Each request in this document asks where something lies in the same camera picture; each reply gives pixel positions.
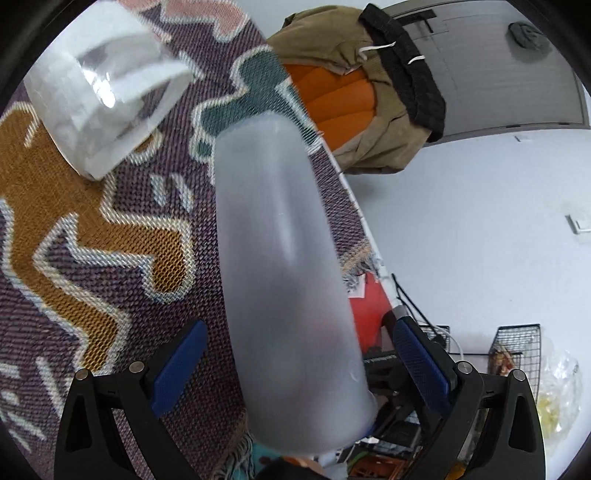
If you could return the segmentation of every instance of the metal screw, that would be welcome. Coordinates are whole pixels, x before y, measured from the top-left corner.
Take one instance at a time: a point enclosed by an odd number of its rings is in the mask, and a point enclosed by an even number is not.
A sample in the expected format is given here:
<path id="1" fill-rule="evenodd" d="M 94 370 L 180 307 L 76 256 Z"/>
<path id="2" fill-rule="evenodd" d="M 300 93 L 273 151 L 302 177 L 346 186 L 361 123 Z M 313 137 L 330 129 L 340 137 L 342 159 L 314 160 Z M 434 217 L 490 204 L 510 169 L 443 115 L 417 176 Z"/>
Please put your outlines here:
<path id="1" fill-rule="evenodd" d="M 513 370 L 513 376 L 516 380 L 523 382 L 526 379 L 525 372 L 523 370 Z"/>
<path id="2" fill-rule="evenodd" d="M 457 365 L 457 369 L 463 373 L 463 374 L 470 374 L 472 373 L 472 370 L 474 370 L 473 366 L 471 366 L 471 364 L 469 364 L 468 362 L 460 362 Z"/>
<path id="3" fill-rule="evenodd" d="M 144 369 L 143 362 L 134 362 L 129 366 L 129 371 L 133 374 L 138 374 Z"/>
<path id="4" fill-rule="evenodd" d="M 74 377 L 77 380 L 84 380 L 86 377 L 88 377 L 88 370 L 86 368 L 82 368 L 76 372 L 76 375 L 74 375 Z"/>

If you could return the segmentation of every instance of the pink pattern on rug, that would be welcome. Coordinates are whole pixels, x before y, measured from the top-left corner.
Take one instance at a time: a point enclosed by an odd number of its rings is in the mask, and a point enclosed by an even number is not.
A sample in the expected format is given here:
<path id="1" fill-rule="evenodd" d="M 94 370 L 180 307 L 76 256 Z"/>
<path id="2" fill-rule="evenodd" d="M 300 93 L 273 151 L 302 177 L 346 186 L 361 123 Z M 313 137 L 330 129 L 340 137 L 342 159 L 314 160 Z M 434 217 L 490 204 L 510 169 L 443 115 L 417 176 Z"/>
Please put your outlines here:
<path id="1" fill-rule="evenodd" d="M 134 12 L 144 12 L 161 5 L 161 20 L 169 23 L 213 23 L 213 36 L 230 41 L 238 35 L 248 16 L 231 0 L 119 0 Z"/>

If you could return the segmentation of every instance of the orange object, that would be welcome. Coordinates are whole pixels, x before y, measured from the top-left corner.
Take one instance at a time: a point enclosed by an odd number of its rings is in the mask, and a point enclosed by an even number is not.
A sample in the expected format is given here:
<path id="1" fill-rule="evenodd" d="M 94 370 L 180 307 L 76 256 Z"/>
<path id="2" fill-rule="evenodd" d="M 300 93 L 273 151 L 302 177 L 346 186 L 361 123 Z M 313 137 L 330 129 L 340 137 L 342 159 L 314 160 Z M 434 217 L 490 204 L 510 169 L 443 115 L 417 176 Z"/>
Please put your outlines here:
<path id="1" fill-rule="evenodd" d="M 349 476 L 361 478 L 387 478 L 397 480 L 404 473 L 407 461 L 381 455 L 369 455 L 360 459 Z"/>
<path id="2" fill-rule="evenodd" d="M 331 150 L 364 132 L 373 120 L 375 91 L 363 69 L 337 75 L 308 65 L 284 67 Z"/>
<path id="3" fill-rule="evenodd" d="M 355 328 L 361 351 L 366 353 L 370 347 L 381 345 L 380 330 L 382 318 L 392 309 L 382 284 L 371 273 L 365 277 L 365 297 L 362 299 L 349 299 Z"/>

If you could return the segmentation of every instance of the white wall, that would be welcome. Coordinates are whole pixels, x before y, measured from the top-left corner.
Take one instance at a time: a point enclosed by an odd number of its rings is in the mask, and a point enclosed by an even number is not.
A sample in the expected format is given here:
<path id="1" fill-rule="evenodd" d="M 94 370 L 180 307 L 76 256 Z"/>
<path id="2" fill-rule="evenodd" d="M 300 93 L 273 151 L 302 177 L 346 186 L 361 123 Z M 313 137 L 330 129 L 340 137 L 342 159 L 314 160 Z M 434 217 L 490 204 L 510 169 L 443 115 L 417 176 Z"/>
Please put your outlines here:
<path id="1" fill-rule="evenodd" d="M 548 460 L 556 479 L 591 430 L 591 132 L 536 131 L 423 148 L 393 176 L 351 176 L 386 266 L 464 350 L 487 351 L 497 326 L 541 323 L 580 362 L 586 406 Z"/>
<path id="2" fill-rule="evenodd" d="M 246 13 L 250 15 L 265 38 L 270 37 L 283 25 L 283 20 L 291 14 L 303 12 L 310 8 L 323 5 L 344 5 L 364 9 L 368 3 L 385 8 L 400 2 L 400 0 L 235 0 Z"/>

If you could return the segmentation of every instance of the black cable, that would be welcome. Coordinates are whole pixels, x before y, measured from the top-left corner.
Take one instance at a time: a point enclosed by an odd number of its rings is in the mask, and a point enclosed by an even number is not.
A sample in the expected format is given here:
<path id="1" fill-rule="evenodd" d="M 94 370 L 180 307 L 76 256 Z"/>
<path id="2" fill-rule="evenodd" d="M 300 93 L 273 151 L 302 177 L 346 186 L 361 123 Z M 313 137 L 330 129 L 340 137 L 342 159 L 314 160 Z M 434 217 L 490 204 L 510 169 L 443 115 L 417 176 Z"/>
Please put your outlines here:
<path id="1" fill-rule="evenodd" d="M 408 304 L 402 299 L 402 297 L 400 296 L 401 293 L 402 293 L 402 295 L 404 295 L 406 297 L 406 299 L 410 302 L 410 305 L 413 306 L 413 308 L 417 311 L 417 313 L 421 316 L 421 318 L 425 321 L 425 323 L 427 325 L 429 325 L 429 327 L 431 328 L 431 331 L 433 332 L 433 335 L 440 336 L 439 332 L 437 330 L 435 330 L 435 327 L 433 326 L 433 324 L 431 322 L 429 322 L 428 318 L 425 317 L 423 312 L 421 312 L 421 309 L 419 309 L 417 307 L 417 305 L 413 302 L 412 298 L 408 296 L 408 294 L 401 287 L 400 283 L 398 283 L 398 280 L 396 279 L 396 275 L 394 275 L 394 274 L 391 274 L 391 275 L 392 275 L 392 280 L 394 280 L 394 286 L 396 287 L 396 295 L 398 297 L 398 300 L 400 300 L 400 302 L 402 303 L 402 305 L 404 305 L 407 308 L 407 310 L 412 314 L 413 311 L 410 309 Z"/>

